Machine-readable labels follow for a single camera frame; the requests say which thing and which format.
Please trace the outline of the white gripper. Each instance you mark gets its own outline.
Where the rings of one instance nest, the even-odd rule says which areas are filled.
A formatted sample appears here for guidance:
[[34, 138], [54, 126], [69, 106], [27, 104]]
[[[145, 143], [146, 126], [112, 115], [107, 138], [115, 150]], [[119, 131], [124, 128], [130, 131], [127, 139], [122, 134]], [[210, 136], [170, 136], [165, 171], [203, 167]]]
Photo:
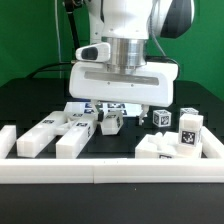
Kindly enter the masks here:
[[103, 63], [77, 62], [71, 71], [69, 92], [73, 98], [92, 100], [98, 122], [104, 120], [99, 101], [143, 104], [138, 118], [141, 126], [149, 106], [168, 107], [172, 103], [177, 74], [178, 66], [172, 63], [148, 62], [131, 75], [109, 72]]

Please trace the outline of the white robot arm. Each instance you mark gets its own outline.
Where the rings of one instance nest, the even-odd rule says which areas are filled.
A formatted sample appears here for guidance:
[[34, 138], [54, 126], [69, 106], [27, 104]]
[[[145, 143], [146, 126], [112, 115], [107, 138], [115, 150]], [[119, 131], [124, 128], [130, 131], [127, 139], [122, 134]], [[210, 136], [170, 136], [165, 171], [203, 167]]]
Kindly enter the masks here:
[[194, 20], [194, 0], [84, 0], [90, 44], [76, 50], [69, 91], [75, 98], [167, 107], [179, 66], [149, 60], [148, 39], [177, 38]]

